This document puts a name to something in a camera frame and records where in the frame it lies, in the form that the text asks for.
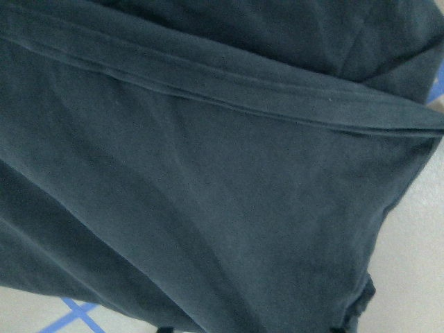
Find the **black printed t-shirt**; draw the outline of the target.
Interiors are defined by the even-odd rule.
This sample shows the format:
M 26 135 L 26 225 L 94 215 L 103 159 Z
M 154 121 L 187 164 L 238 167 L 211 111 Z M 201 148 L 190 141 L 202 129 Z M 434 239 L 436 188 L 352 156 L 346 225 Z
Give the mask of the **black printed t-shirt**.
M 355 332 L 442 59 L 433 1 L 2 1 L 1 285 Z

